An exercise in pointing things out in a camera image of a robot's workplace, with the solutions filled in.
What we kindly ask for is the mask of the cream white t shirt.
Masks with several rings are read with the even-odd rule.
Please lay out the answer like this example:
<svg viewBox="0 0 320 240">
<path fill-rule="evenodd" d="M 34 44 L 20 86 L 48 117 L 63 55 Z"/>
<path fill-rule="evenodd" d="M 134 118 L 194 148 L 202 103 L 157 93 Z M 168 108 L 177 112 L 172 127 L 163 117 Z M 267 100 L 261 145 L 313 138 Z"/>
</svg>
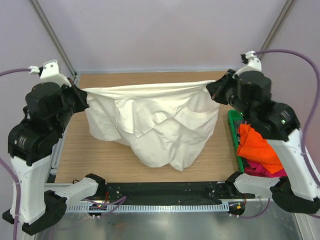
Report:
<svg viewBox="0 0 320 240">
<path fill-rule="evenodd" d="M 150 168 L 190 167 L 214 133 L 208 81 L 87 88 L 91 135 L 129 146 Z"/>
</svg>

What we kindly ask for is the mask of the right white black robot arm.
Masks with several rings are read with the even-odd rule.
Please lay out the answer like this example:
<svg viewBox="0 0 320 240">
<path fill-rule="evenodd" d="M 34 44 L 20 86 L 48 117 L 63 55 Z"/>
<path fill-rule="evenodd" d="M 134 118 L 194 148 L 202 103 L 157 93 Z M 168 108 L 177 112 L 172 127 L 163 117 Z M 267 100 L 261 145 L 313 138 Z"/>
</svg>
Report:
<svg viewBox="0 0 320 240">
<path fill-rule="evenodd" d="M 301 126 L 292 107 L 272 100 L 271 80 L 264 76 L 256 51 L 241 56 L 244 66 L 228 70 L 206 89 L 216 103 L 233 107 L 275 151 L 284 177 L 234 172 L 225 181 L 231 198 L 251 194 L 273 200 L 289 213 L 315 218 L 320 212 L 320 174 L 306 148 L 308 124 Z"/>
</svg>

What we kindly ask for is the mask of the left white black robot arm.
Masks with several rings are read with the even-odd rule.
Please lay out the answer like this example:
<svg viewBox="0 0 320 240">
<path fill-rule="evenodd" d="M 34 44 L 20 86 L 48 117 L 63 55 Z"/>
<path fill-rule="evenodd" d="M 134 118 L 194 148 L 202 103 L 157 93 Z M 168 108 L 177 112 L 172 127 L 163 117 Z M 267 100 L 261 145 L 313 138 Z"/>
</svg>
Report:
<svg viewBox="0 0 320 240">
<path fill-rule="evenodd" d="M 40 83 L 25 96 L 24 118 L 8 134 L 10 165 L 14 181 L 11 208 L 2 215 L 22 239 L 57 224 L 68 207 L 86 198 L 101 200 L 106 194 L 105 180 L 93 173 L 64 190 L 45 190 L 54 146 L 63 137 L 76 113 L 85 111 L 87 93 L 60 73 L 57 60 L 26 71 L 38 75 Z"/>
</svg>

